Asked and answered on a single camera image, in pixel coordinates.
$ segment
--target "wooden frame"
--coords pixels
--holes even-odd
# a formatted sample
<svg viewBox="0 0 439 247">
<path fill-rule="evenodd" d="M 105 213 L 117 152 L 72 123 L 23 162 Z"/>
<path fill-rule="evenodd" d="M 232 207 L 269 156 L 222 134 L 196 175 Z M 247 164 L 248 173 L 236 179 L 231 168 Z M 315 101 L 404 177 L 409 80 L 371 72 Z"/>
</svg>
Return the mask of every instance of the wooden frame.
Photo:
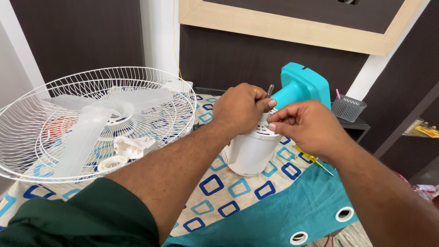
<svg viewBox="0 0 439 247">
<path fill-rule="evenodd" d="M 405 0 L 384 34 L 214 4 L 203 0 L 180 0 L 179 23 L 387 56 L 422 1 Z"/>
</svg>

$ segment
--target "fan blade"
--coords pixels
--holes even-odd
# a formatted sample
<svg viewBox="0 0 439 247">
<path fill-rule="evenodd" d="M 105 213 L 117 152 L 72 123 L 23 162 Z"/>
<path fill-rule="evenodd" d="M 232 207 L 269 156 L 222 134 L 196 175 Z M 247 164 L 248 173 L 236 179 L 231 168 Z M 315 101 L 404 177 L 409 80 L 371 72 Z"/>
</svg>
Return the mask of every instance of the fan blade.
<svg viewBox="0 0 439 247">
<path fill-rule="evenodd" d="M 110 94 L 109 98 L 109 101 L 124 105 L 125 111 L 121 117 L 135 114 L 171 100 L 173 100 L 173 96 L 168 88 L 114 92 Z"/>
<path fill-rule="evenodd" d="M 51 104 L 58 105 L 71 111 L 80 111 L 84 106 L 95 103 L 99 100 L 94 98 L 86 98 L 74 95 L 63 94 L 54 98 L 45 98 Z"/>
<path fill-rule="evenodd" d="M 88 107 L 81 113 L 73 125 L 53 178 L 79 176 L 111 115 L 110 109 L 97 107 Z"/>
</svg>

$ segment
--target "white fan motor housing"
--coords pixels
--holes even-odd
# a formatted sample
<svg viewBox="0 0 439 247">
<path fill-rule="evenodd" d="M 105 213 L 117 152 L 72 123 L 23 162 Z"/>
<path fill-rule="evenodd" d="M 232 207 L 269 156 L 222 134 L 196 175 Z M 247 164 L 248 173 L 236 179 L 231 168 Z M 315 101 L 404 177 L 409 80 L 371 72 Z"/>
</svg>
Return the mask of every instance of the white fan motor housing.
<svg viewBox="0 0 439 247">
<path fill-rule="evenodd" d="M 249 134 L 232 139 L 222 151 L 224 162 L 238 175 L 251 177 L 261 173 L 268 164 L 282 135 L 268 129 L 267 118 L 274 112 L 264 113 L 258 126 Z"/>
</svg>

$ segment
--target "yellow screwdriver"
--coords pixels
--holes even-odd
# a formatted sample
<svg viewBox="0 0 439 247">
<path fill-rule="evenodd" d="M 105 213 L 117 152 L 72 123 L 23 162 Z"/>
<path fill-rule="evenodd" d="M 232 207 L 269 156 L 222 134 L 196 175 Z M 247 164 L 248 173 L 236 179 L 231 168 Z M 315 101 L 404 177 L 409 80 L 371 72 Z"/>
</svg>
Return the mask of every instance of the yellow screwdriver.
<svg viewBox="0 0 439 247">
<path fill-rule="evenodd" d="M 314 156 L 312 156 L 312 155 L 307 154 L 306 152 L 302 151 L 302 150 L 300 149 L 300 147 L 298 147 L 297 145 L 296 145 L 296 149 L 297 149 L 297 151 L 303 153 L 303 156 L 305 156 L 305 158 L 307 158 L 307 159 L 309 159 L 310 161 L 316 163 L 319 167 L 325 169 L 325 171 L 327 171 L 329 174 L 331 174 L 331 176 L 334 176 L 330 171 L 328 171 L 325 167 L 323 167 L 322 164 L 320 164 L 320 162 L 318 161 L 318 158 L 317 158 L 317 157 L 314 157 Z"/>
</svg>

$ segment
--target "red wire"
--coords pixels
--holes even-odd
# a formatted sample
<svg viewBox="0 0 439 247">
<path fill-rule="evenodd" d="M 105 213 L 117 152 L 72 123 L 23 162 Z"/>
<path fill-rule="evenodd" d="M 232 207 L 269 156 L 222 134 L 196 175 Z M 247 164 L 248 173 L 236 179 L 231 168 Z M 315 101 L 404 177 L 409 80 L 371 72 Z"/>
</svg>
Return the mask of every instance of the red wire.
<svg viewBox="0 0 439 247">
<path fill-rule="evenodd" d="M 329 238 L 331 237 L 331 234 L 328 234 L 328 239 L 326 240 L 326 243 L 323 247 L 326 247 L 326 245 L 329 243 Z"/>
</svg>

